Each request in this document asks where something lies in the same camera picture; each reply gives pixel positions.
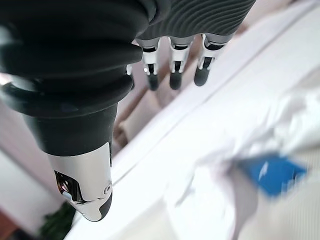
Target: black rubber fingertip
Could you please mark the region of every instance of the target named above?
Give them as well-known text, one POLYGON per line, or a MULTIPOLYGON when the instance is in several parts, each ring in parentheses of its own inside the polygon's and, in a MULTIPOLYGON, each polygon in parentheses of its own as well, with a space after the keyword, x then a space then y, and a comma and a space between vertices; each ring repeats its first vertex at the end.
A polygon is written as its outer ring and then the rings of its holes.
POLYGON ((113 195, 113 192, 111 192, 109 199, 100 207, 99 211, 101 213, 101 219, 99 221, 104 219, 105 216, 108 214, 111 207, 111 203, 112 203, 112 195, 113 195))
POLYGON ((194 75, 195 85, 197 85, 198 87, 205 85, 205 83, 207 82, 208 76, 209 76, 209 70, 204 68, 200 70, 199 68, 197 68, 194 75))
POLYGON ((170 87, 173 90, 178 90, 181 87, 182 76, 181 73, 175 72, 170 75, 170 87))
POLYGON ((148 84, 151 91, 156 91, 159 87, 158 76, 151 73, 148 76, 148 84))

